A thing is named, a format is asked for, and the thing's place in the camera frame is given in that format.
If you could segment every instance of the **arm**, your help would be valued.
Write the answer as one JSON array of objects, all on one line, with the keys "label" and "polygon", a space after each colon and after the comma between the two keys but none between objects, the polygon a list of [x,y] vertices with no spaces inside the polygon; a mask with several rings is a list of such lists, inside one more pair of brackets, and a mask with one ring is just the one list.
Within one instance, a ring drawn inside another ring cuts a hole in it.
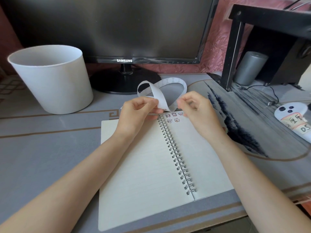
[{"label": "arm", "polygon": [[144,97],[125,102],[115,133],[70,172],[0,225],[0,232],[71,232],[90,200],[137,135],[148,113],[163,113],[163,110],[154,109],[157,104],[157,100]]},{"label": "arm", "polygon": [[196,130],[216,151],[243,207],[260,233],[311,232],[311,221],[223,131],[210,101],[196,92],[178,100]]}]

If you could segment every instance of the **person's left arm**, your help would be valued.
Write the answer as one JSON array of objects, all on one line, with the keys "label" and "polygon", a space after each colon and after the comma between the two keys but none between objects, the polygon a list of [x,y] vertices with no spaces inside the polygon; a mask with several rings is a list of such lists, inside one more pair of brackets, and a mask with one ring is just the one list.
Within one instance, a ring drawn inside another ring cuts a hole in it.
[{"label": "person's left arm", "polygon": [[111,174],[158,100],[135,98],[124,103],[115,133],[93,153],[21,208],[2,225],[1,233],[69,233],[83,211]]}]

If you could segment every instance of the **binding ring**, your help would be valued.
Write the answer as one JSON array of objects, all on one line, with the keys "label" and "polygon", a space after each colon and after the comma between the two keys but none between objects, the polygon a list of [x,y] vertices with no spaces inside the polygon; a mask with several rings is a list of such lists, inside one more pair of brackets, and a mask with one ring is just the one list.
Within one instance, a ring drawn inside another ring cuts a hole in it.
[{"label": "binding ring", "polygon": [[186,169],[186,165],[184,163],[183,157],[181,156],[177,148],[177,145],[172,137],[172,134],[169,131],[169,127],[165,122],[165,118],[162,115],[159,115],[158,122],[160,124],[160,128],[164,135],[167,147],[169,148],[169,151],[171,152],[175,166],[177,166],[176,169],[179,171],[178,174],[180,175],[182,184],[185,185],[184,188],[185,190],[187,190],[186,194],[189,195],[189,194],[192,194],[193,192],[196,192],[196,188],[194,187],[194,184],[192,183],[190,174],[188,173],[188,169]]}]

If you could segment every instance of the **black cable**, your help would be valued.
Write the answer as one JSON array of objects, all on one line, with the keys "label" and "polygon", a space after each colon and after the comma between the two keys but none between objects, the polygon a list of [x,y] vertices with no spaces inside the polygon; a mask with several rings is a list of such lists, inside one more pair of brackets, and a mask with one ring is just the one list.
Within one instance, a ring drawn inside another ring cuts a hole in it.
[{"label": "black cable", "polygon": [[240,87],[240,89],[247,91],[248,89],[250,89],[250,88],[252,88],[252,87],[267,87],[267,88],[271,88],[272,91],[273,91],[274,96],[275,96],[276,99],[277,99],[277,103],[280,102],[279,98],[277,97],[277,95],[276,95],[275,92],[274,92],[274,89],[273,89],[272,87],[270,87],[270,86],[265,86],[265,85],[253,85],[253,86],[250,86],[250,87],[248,87],[248,88]]},{"label": "black cable", "polygon": [[290,7],[292,7],[293,5],[295,5],[297,2],[299,2],[301,0],[297,0],[297,1],[294,1],[292,4],[288,5],[287,7],[285,7],[283,10],[287,10],[289,9]]}]

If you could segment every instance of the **spiral notebook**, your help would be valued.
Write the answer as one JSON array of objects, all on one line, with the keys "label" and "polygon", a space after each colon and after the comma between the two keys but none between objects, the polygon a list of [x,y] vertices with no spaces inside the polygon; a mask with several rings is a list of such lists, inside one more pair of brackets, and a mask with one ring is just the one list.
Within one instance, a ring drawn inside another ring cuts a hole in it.
[{"label": "spiral notebook", "polygon": [[[101,142],[118,120],[102,121]],[[99,190],[98,228],[105,231],[233,189],[210,144],[183,112],[145,121]]]}]

